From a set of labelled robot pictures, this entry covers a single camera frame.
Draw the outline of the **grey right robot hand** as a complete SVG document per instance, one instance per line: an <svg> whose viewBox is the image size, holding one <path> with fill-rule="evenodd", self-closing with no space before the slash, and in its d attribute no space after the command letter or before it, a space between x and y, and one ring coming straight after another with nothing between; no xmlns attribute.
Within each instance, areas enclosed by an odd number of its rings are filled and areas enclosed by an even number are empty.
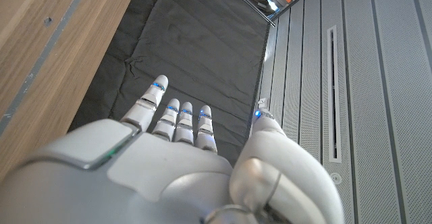
<svg viewBox="0 0 432 224"><path fill-rule="evenodd" d="M324 167L289 139L264 102L231 165L208 106L169 101L159 76L121 120L67 133L1 182L2 223L343 223Z"/></svg>

